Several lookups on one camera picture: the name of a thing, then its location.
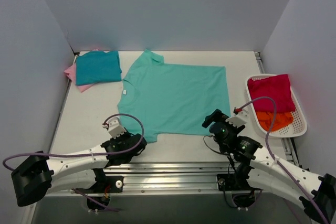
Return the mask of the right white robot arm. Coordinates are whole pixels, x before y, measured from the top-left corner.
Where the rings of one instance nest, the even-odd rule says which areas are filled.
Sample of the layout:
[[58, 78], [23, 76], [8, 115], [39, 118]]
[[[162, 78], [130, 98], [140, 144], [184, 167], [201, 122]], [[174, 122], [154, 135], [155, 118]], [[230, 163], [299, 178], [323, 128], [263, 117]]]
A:
[[286, 199], [318, 223], [331, 223], [335, 215], [335, 177], [319, 175], [271, 154], [267, 146], [240, 133], [247, 114], [229, 117], [216, 109], [202, 124], [219, 146], [221, 154], [239, 165], [233, 182], [241, 189], [256, 188]]

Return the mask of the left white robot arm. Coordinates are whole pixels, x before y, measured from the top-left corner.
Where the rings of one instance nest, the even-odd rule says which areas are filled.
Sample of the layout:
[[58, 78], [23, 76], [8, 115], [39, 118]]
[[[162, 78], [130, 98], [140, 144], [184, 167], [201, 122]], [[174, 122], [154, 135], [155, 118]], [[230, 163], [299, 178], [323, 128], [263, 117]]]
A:
[[33, 153], [11, 173], [17, 204], [28, 206], [48, 193], [72, 188], [100, 192], [106, 185], [103, 169], [129, 163], [146, 145], [141, 134], [125, 132], [81, 152], [66, 155]]

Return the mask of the mint green t-shirt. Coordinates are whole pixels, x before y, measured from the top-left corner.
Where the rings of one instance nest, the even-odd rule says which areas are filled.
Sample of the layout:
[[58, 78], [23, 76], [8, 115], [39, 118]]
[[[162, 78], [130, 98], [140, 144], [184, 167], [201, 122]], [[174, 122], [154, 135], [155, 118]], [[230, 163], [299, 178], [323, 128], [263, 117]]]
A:
[[171, 64], [145, 50], [122, 80], [117, 105], [122, 125], [144, 133], [149, 143], [159, 134], [206, 135], [204, 118], [219, 109], [230, 115], [226, 68]]

